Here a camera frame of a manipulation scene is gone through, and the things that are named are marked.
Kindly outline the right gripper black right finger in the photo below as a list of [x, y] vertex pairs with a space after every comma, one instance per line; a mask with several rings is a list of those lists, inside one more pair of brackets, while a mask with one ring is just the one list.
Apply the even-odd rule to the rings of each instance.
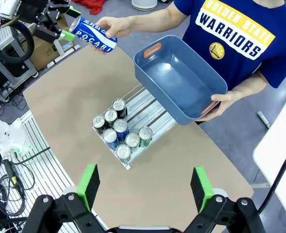
[[186, 233], [210, 233], [217, 225], [225, 226], [230, 233], [266, 231], [253, 200], [244, 197], [232, 201], [215, 194], [202, 166], [194, 167], [190, 186], [198, 214]]

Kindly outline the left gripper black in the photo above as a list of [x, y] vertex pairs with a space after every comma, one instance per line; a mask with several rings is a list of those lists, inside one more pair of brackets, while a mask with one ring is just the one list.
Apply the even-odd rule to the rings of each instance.
[[21, 21], [36, 23], [34, 36], [53, 43], [55, 40], [73, 41], [75, 35], [58, 28], [55, 32], [47, 29], [57, 25], [59, 13], [69, 16], [80, 16], [81, 12], [75, 10], [68, 0], [22, 0]]

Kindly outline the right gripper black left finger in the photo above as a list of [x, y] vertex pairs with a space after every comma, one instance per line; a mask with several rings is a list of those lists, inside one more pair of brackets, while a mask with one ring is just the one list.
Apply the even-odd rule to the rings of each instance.
[[75, 191], [54, 199], [37, 197], [22, 229], [24, 233], [57, 233], [64, 223], [74, 223], [81, 233], [104, 233], [106, 230], [91, 213], [100, 186], [98, 166], [88, 165]]

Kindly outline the person's right hand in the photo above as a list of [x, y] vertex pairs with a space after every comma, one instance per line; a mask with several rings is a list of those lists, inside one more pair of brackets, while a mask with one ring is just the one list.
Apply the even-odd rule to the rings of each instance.
[[131, 33], [135, 17], [102, 17], [96, 25], [105, 30], [107, 38], [122, 38]]

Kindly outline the person's left hand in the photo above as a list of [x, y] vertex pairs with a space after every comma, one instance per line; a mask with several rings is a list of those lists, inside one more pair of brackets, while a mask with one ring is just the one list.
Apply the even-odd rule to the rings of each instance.
[[238, 91], [228, 91], [226, 94], [214, 94], [211, 96], [211, 100], [217, 101], [219, 105], [213, 108], [208, 114], [203, 116], [202, 118], [196, 120], [199, 122], [210, 121], [215, 117], [222, 115], [226, 109], [228, 109], [233, 103], [240, 100], [242, 95]]

